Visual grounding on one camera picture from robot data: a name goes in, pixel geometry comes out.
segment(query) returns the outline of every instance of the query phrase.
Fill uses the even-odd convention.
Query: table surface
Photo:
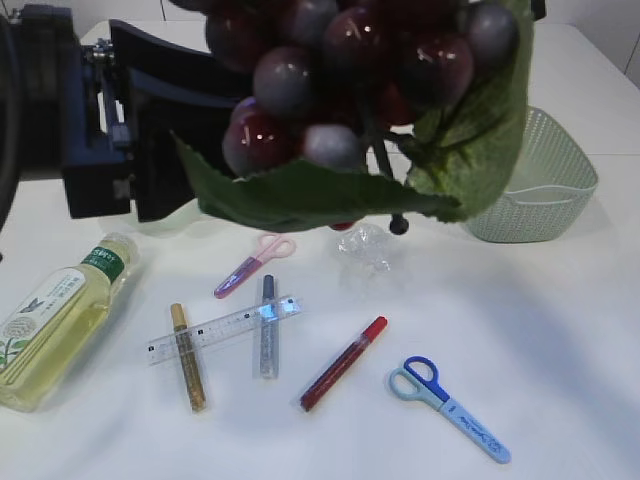
[[[197,24],[140,26],[196,46]],[[585,75],[579,89],[573,75]],[[59,181],[22,183],[0,237],[0,318],[108,232],[130,233],[144,262],[117,319],[43,409],[0,410],[0,478],[637,478],[640,92],[630,85],[572,27],[540,25],[531,103],[571,131],[600,174],[573,227],[553,242],[493,245],[412,215],[392,271],[373,279],[340,260],[336,232],[292,235],[295,256],[263,269],[305,304],[282,325],[280,378],[254,378],[250,335],[205,350],[210,408],[199,416],[179,366],[147,366],[144,344],[170,332],[173,302],[192,323],[256,303],[258,276],[225,300],[211,292],[259,232],[203,218],[193,203],[149,225],[131,215],[71,221]],[[312,413],[296,408],[378,315],[389,327],[354,368]],[[412,355],[438,364],[442,385],[510,448],[511,464],[388,391],[386,376]]]

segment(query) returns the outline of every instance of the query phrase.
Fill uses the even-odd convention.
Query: bottle label
[[[118,276],[124,271],[124,262],[122,259],[104,247],[96,247],[93,251],[87,255],[82,263],[85,265],[91,265],[102,271],[111,283],[115,281]]]
[[[82,272],[74,268],[58,270],[0,324],[0,372],[62,310],[85,281]]]

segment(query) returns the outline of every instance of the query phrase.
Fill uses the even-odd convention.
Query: blue scissors
[[[414,363],[422,363],[429,367],[433,378],[425,380],[411,367]],[[403,377],[416,387],[416,390],[411,393],[403,392],[396,381],[398,377]],[[509,450],[438,384],[438,369],[431,360],[424,357],[408,358],[402,368],[396,368],[391,372],[389,388],[401,400],[419,400],[440,412],[496,462],[504,464],[511,461]]]

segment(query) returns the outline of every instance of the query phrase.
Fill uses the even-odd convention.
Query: pen cap
[[[369,342],[373,342],[376,339],[376,337],[380,335],[380,332],[385,329],[385,327],[387,326],[387,323],[389,322],[387,322],[386,318],[378,317],[371,325],[367,327],[367,329],[362,333],[362,335],[367,337]]]
[[[265,275],[262,281],[262,299],[273,300],[276,297],[276,286],[273,275]]]
[[[171,305],[171,318],[173,319],[174,330],[183,330],[187,328],[187,319],[184,315],[184,309],[179,303]]]

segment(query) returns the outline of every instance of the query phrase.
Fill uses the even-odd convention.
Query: ruler
[[[256,305],[240,312],[216,318],[187,330],[157,338],[147,343],[147,358],[151,365],[157,365],[174,357],[179,357],[176,338],[188,335],[191,338],[191,349],[199,350],[216,343],[250,332],[268,322],[279,322],[302,312],[300,301],[292,296],[278,298],[269,303]]]

